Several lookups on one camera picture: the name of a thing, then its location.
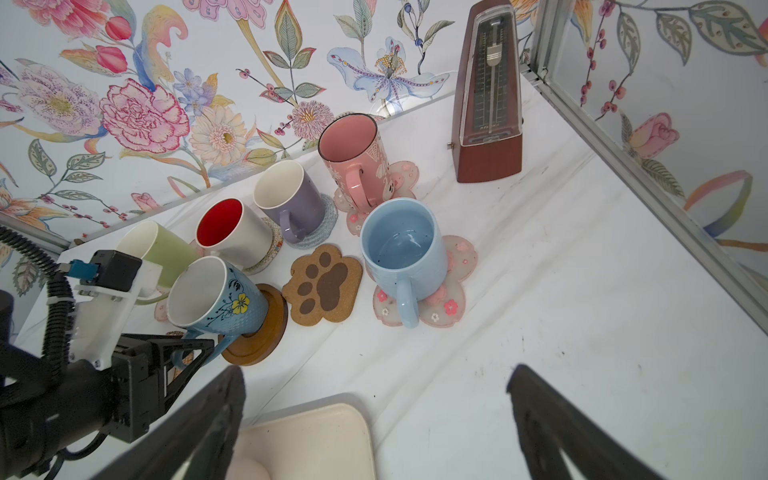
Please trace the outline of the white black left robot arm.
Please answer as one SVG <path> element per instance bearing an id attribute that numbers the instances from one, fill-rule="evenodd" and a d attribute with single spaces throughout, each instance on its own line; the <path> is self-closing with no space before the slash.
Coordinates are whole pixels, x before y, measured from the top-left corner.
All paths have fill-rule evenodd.
<path id="1" fill-rule="evenodd" d="M 108 437 L 131 443 L 176 402 L 214 353 L 208 339 L 132 334 L 125 324 L 161 266 L 116 250 L 54 261 L 3 227 L 1 243 L 47 281 L 40 355 L 9 340 L 13 297 L 1 294 L 1 476 L 54 478 Z"/>

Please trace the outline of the pink flower coaster front right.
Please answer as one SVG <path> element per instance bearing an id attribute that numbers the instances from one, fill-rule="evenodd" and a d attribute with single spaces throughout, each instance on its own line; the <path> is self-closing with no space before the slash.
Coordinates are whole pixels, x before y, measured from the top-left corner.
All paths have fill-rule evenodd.
<path id="1" fill-rule="evenodd" d="M 447 276 L 438 290 L 418 302 L 420 322 L 434 328 L 450 328 L 461 320 L 467 307 L 462 282 L 471 276 L 478 264 L 478 253 L 467 239 L 444 235 L 443 242 L 448 259 Z M 389 327 L 403 325 L 397 302 L 379 287 L 375 288 L 372 306 L 382 324 Z"/>

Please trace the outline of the red inside white mug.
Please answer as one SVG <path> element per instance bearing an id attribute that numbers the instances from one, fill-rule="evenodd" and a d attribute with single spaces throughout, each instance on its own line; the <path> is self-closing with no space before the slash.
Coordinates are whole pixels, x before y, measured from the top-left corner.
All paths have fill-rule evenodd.
<path id="1" fill-rule="evenodd" d="M 246 269 L 268 256 L 273 240 L 272 229 L 238 198 L 211 206 L 195 229 L 200 247 Z"/>

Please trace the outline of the pink flower coaster back right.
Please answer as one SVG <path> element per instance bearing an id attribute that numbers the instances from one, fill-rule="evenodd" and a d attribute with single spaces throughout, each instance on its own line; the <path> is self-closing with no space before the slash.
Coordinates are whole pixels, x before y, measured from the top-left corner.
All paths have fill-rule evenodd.
<path id="1" fill-rule="evenodd" d="M 394 185 L 393 197 L 415 199 L 413 189 L 419 179 L 419 169 L 416 164 L 410 161 L 396 162 L 390 166 L 390 172 Z M 334 192 L 333 200 L 337 210 L 346 215 L 346 226 L 349 232 L 359 236 L 367 215 L 359 214 L 340 188 Z"/>

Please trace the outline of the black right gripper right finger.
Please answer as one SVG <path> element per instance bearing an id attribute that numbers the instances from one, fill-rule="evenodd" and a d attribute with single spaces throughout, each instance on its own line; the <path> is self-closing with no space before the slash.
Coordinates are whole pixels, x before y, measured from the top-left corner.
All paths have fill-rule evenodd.
<path id="1" fill-rule="evenodd" d="M 533 479 L 569 479 L 569 458 L 586 479 L 658 479 L 525 364 L 507 384 L 520 448 Z"/>

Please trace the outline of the white mug purple handle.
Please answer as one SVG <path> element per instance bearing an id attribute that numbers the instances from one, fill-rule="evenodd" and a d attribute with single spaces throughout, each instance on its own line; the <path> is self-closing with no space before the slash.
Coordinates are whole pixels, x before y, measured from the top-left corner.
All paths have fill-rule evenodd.
<path id="1" fill-rule="evenodd" d="M 253 200 L 280 227 L 290 244 L 306 240 L 325 217 L 318 189 L 304 167 L 294 160 L 282 160 L 264 171 L 254 187 Z"/>

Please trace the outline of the pink flower coaster left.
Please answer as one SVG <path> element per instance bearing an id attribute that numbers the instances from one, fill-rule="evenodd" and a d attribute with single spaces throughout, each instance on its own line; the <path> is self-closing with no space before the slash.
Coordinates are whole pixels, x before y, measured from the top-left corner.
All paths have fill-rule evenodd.
<path id="1" fill-rule="evenodd" d="M 158 322 L 168 322 L 169 316 L 167 312 L 167 300 L 163 299 L 155 304 L 154 318 Z"/>

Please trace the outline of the multicolour zigzag woven coaster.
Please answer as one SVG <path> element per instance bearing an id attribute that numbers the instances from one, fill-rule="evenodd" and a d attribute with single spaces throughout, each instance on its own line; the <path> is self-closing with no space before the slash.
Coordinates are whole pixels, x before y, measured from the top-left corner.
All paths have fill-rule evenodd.
<path id="1" fill-rule="evenodd" d="M 255 275 L 265 270 L 279 254 L 283 246 L 284 239 L 279 225 L 268 217 L 261 217 L 261 220 L 271 229 L 273 236 L 272 242 L 264 258 L 262 258 L 256 265 L 243 269 L 243 272 L 247 275 Z"/>

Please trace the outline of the pink mug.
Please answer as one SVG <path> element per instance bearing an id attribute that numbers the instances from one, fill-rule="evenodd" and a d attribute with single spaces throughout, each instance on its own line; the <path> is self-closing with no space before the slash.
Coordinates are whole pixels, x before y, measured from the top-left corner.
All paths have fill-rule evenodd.
<path id="1" fill-rule="evenodd" d="M 322 132 L 318 152 L 345 198 L 369 214 L 394 194 L 389 161 L 376 120 L 363 113 L 342 116 Z"/>

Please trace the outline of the white mug green outside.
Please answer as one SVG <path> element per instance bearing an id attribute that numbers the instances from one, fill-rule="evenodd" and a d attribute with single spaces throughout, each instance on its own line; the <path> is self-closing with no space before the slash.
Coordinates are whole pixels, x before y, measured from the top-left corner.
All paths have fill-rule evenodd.
<path id="1" fill-rule="evenodd" d="M 149 261 L 162 268 L 154 298 L 139 298 L 138 305 L 149 305 L 167 298 L 178 277 L 201 255 L 182 238 L 154 221 L 141 222 L 118 243 L 117 251 Z"/>

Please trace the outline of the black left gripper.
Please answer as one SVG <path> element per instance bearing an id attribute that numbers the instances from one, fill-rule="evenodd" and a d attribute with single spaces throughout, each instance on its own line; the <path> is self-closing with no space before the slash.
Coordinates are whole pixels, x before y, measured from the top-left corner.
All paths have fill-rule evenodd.
<path id="1" fill-rule="evenodd" d="M 174 335 L 123 335 L 112 356 L 115 409 L 103 432 L 131 443 L 149 431 L 212 358 L 215 342 Z"/>

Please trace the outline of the light blue woven coaster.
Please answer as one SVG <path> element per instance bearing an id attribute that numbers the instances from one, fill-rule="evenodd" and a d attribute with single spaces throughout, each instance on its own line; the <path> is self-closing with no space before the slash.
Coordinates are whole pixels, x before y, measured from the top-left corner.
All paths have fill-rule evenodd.
<path id="1" fill-rule="evenodd" d="M 324 217 L 320 226 L 312 233 L 306 235 L 303 240 L 291 244 L 292 248 L 299 250 L 313 249 L 323 244 L 330 237 L 338 220 L 338 210 L 330 196 L 321 194 L 320 198 L 324 206 Z"/>

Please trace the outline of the beige serving tray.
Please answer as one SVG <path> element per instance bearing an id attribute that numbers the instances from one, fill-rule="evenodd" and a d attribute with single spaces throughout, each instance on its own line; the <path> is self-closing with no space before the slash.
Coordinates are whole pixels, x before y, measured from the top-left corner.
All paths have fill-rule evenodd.
<path id="1" fill-rule="evenodd" d="M 375 479 L 369 427 L 336 403 L 239 432 L 228 479 Z"/>

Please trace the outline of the round brown wooden coaster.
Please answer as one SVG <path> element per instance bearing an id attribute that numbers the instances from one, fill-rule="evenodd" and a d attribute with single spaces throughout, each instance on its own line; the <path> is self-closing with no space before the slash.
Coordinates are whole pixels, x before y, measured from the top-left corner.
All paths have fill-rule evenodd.
<path id="1" fill-rule="evenodd" d="M 279 345 L 287 327 L 289 309 L 282 293 L 267 283 L 259 283 L 258 288 L 268 301 L 268 313 L 256 333 L 239 336 L 222 353 L 233 365 L 251 366 L 265 360 Z"/>

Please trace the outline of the red-brown wooden metronome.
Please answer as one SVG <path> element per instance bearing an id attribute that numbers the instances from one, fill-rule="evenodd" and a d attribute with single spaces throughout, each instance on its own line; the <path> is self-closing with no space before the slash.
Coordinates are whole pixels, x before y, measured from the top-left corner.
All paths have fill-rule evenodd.
<path id="1" fill-rule="evenodd" d="M 523 118 L 513 5 L 476 3 L 460 56 L 450 150 L 457 181 L 516 175 L 523 163 Z"/>

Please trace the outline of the cork paw print coaster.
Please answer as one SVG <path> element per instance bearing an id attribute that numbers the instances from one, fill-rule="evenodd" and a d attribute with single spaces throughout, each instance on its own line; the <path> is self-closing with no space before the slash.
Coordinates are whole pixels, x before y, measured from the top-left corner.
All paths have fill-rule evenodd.
<path id="1" fill-rule="evenodd" d="M 344 322 L 354 309 L 363 277 L 360 261 L 343 256 L 332 244 L 318 246 L 291 265 L 291 278 L 282 295 L 291 306 L 291 319 L 311 327 L 325 319 Z"/>

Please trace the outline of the pink flower coaster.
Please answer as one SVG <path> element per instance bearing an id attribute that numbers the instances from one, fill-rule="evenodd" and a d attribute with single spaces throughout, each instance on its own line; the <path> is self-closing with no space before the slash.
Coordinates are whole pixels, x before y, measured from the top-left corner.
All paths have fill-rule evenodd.
<path id="1" fill-rule="evenodd" d="M 168 322 L 169 316 L 167 312 L 167 300 L 163 299 L 155 304 L 154 318 L 158 322 Z"/>
<path id="2" fill-rule="evenodd" d="M 471 276 L 478 264 L 478 253 L 467 239 L 444 235 L 443 242 L 448 259 L 447 276 L 438 290 L 418 302 L 420 322 L 434 328 L 450 328 L 461 320 L 467 307 L 462 282 Z M 375 288 L 372 306 L 382 324 L 389 327 L 403 325 L 397 302 L 379 287 Z"/>
<path id="3" fill-rule="evenodd" d="M 419 169 L 416 164 L 410 161 L 396 162 L 390 166 L 390 172 L 394 185 L 393 197 L 415 199 L 413 189 L 419 179 Z M 346 226 L 349 232 L 359 236 L 367 215 L 359 214 L 340 188 L 334 192 L 333 200 L 337 210 L 346 215 Z"/>

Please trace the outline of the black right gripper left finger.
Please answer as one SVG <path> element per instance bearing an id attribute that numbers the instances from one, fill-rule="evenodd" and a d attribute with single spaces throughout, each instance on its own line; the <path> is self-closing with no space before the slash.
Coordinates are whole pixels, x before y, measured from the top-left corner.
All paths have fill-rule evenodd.
<path id="1" fill-rule="evenodd" d="M 223 479 L 229 469 L 246 398 L 242 369 L 229 366 L 170 415 L 144 441 L 96 479 Z"/>

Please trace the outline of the light blue mug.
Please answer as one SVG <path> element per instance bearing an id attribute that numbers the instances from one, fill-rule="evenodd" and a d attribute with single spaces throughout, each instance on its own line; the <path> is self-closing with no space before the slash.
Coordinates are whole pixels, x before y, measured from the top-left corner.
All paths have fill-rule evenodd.
<path id="1" fill-rule="evenodd" d="M 402 324 L 419 324 L 418 303 L 435 293 L 448 273 L 447 249 L 433 212 L 411 198 L 376 207 L 360 234 L 365 264 L 381 291 L 396 302 Z"/>

